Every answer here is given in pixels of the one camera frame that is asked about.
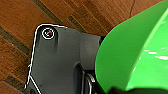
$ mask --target green surface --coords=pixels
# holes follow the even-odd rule
[[[168,90],[167,8],[168,0],[162,1],[106,36],[95,61],[96,78],[105,92],[111,87]]]

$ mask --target glossy green body panel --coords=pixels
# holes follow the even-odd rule
[[[167,8],[168,0],[164,0],[106,36],[95,61],[96,78],[105,92],[111,87],[168,90]]]

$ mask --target green plastic panel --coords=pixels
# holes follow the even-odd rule
[[[168,0],[159,2],[112,29],[95,61],[96,78],[111,87],[168,90]]]

